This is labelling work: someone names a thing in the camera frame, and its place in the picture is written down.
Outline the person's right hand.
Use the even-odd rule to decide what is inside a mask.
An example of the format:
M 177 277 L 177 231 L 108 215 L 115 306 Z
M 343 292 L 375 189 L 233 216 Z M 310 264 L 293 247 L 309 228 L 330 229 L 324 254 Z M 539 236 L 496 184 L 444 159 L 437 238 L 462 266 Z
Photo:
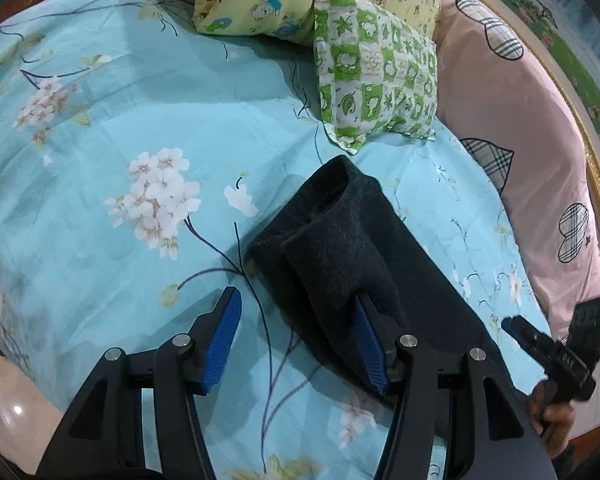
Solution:
M 539 382 L 526 397 L 524 406 L 532 426 L 542 434 L 543 425 L 548 425 L 545 449 L 552 460 L 562 454 L 569 444 L 569 434 L 576 419 L 576 412 L 570 403 L 546 404 L 545 389 L 547 381 Z

